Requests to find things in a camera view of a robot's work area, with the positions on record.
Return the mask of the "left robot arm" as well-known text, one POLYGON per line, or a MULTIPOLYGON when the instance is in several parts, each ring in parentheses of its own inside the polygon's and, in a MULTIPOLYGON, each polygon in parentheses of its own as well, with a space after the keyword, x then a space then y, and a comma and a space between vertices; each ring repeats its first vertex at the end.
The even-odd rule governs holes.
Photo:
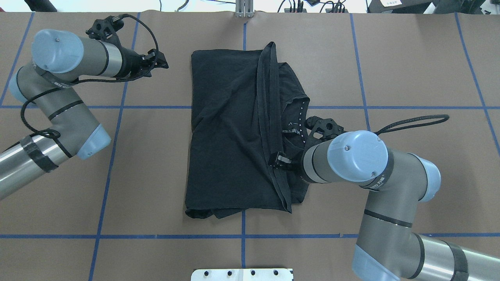
POLYGON ((74 87, 82 75, 93 82, 129 82, 168 68, 159 47, 140 55, 121 45, 112 27, 98 24, 80 37, 64 30, 40 30, 32 60, 10 79, 23 106, 20 118, 31 133, 1 153, 1 199, 78 156, 85 160, 111 143, 103 125, 74 87))

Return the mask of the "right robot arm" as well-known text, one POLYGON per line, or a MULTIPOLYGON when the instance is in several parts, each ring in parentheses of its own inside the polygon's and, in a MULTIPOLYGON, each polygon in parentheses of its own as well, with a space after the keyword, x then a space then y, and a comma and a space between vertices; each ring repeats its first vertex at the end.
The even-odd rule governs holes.
POLYGON ((298 163, 271 155, 307 183, 345 181, 368 190, 352 271, 363 281, 498 281, 499 258, 413 232, 419 203, 434 198, 441 174, 418 155, 388 148, 367 130, 342 133, 305 150, 298 163))

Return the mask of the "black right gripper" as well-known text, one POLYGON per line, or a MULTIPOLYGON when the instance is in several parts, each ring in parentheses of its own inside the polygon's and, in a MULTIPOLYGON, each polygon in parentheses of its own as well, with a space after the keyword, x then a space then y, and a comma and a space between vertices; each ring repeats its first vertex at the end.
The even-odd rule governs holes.
POLYGON ((270 155, 268 165, 274 169, 287 169, 287 172, 298 176, 305 175, 304 154, 287 157, 283 152, 275 152, 270 155))

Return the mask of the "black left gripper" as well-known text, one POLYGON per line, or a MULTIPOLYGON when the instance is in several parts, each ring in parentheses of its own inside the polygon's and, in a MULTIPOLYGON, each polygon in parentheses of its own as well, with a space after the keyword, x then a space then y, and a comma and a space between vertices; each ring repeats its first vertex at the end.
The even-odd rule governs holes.
POLYGON ((157 49, 151 49, 146 55, 139 55, 134 50, 121 47, 120 54, 122 65, 120 67, 120 78, 137 78, 141 76, 152 76, 153 69, 168 69, 164 53, 157 49))

